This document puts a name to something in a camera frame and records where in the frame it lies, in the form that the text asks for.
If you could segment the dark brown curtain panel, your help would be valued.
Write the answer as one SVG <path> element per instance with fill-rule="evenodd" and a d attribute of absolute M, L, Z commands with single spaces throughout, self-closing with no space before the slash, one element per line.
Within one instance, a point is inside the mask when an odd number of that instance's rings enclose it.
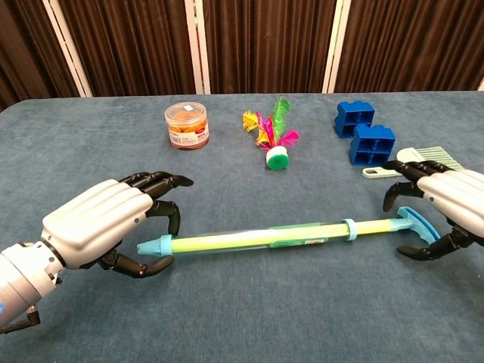
<path fill-rule="evenodd" d="M 476 91 L 484 0 L 352 0 L 334 91 Z"/>
<path fill-rule="evenodd" d="M 196 91 L 185 0 L 58 0 L 95 97 Z"/>
<path fill-rule="evenodd" d="M 211 92 L 321 92 L 336 4 L 203 0 Z"/>
<path fill-rule="evenodd" d="M 21 101 L 78 97 L 42 0 L 0 0 L 0 112 Z"/>

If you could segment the white brush green bristles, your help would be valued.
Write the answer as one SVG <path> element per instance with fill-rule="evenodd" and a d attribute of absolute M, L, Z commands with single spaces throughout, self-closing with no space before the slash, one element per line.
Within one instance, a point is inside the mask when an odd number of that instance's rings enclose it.
<path fill-rule="evenodd" d="M 463 169 L 464 167 L 454 159 L 442 146 L 414 148 L 407 147 L 399 150 L 396 154 L 398 161 L 407 163 L 411 161 L 423 162 L 427 160 L 434 160 L 451 169 Z M 392 178 L 401 176 L 395 170 L 386 170 L 380 166 L 369 167 L 362 170 L 362 176 L 368 179 L 376 178 Z"/>

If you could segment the colourful feather shuttlecock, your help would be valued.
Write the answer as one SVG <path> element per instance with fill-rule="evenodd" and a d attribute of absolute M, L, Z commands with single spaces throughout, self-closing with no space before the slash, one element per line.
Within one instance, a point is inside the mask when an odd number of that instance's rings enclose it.
<path fill-rule="evenodd" d="M 287 129 L 285 116 L 290 110 L 290 102 L 279 98 L 272 114 L 266 119 L 260 112 L 247 110 L 242 116 L 245 132 L 258 130 L 255 144 L 266 151 L 265 162 L 269 169 L 285 169 L 290 162 L 287 147 L 294 146 L 299 140 L 299 133 L 295 129 Z"/>

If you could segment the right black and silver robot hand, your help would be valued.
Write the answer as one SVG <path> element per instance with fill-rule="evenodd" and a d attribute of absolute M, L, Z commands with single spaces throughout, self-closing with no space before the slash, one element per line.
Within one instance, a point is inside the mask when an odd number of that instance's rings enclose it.
<path fill-rule="evenodd" d="M 484 174 L 471 169 L 452 169 L 435 160 L 402 162 L 389 160 L 382 165 L 407 178 L 386 192 L 383 211 L 392 209 L 398 196 L 420 197 L 443 214 L 451 232 L 428 247 L 400 246 L 397 251 L 417 261 L 439 259 L 473 243 L 484 247 Z"/>

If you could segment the blue toy building block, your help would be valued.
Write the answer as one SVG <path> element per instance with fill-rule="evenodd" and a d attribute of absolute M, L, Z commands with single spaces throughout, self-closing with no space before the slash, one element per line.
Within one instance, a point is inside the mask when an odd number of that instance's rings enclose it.
<path fill-rule="evenodd" d="M 349 161 L 353 166 L 382 166 L 389 159 L 396 137 L 382 125 L 357 125 L 350 143 Z"/>
<path fill-rule="evenodd" d="M 367 101 L 342 101 L 337 105 L 334 129 L 339 138 L 351 138 L 357 125 L 370 126 L 375 114 Z"/>

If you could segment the clear jar of rubber bands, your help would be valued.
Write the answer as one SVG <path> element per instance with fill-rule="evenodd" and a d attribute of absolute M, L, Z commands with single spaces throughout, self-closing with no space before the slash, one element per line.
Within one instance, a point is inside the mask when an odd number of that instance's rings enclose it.
<path fill-rule="evenodd" d="M 179 102 L 167 107 L 164 117 L 174 148 L 196 150 L 209 141 L 209 119 L 203 104 Z"/>

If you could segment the blue table cloth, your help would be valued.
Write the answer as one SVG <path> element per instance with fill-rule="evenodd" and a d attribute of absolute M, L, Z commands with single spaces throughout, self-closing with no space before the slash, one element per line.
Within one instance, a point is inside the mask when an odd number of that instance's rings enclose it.
<path fill-rule="evenodd" d="M 0 112 L 0 250 L 37 240 L 42 218 L 92 185 L 134 172 L 186 175 L 166 195 L 182 236 L 382 219 L 392 179 L 368 180 L 334 131 L 354 94 L 292 94 L 300 134 L 272 171 L 245 110 L 276 95 L 205 95 L 209 143 L 169 143 L 182 96 L 28 100 Z M 313 247 L 182 255 L 152 278 L 65 271 L 40 325 L 0 335 L 0 363 L 484 363 L 484 248 L 432 262 L 400 231 Z"/>

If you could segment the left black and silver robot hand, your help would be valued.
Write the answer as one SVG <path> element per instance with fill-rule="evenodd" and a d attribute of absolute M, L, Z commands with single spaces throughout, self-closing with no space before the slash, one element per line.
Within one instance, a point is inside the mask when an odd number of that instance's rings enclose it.
<path fill-rule="evenodd" d="M 188 177 L 164 171 L 108 179 L 45 216 L 41 240 L 68 269 L 89 269 L 99 264 L 104 270 L 132 278 L 157 275 L 173 263 L 173 256 L 141 264 L 118 253 L 116 248 L 130 231 L 150 217 L 167 217 L 169 234 L 177 235 L 181 224 L 179 208 L 161 197 L 174 188 L 192 184 Z"/>

